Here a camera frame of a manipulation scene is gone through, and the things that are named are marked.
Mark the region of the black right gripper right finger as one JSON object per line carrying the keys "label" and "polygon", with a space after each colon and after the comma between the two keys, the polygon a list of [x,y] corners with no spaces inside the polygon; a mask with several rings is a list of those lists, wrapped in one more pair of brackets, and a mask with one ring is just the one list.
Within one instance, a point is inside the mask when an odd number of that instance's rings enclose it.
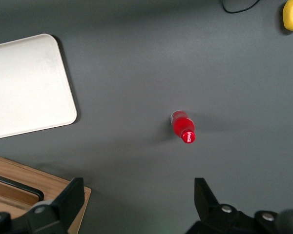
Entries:
{"label": "black right gripper right finger", "polygon": [[250,217],[229,204],[220,204],[204,178],[194,180],[194,204],[200,220],[188,234],[293,234],[293,209],[257,211]]}

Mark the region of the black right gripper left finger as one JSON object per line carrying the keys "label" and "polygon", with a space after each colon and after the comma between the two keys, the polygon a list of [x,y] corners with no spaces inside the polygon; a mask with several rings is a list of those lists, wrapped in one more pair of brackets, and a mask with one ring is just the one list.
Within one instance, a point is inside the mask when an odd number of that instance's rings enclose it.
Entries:
{"label": "black right gripper left finger", "polygon": [[84,179],[74,178],[50,204],[39,204],[15,219],[0,212],[0,234],[66,234],[84,202]]}

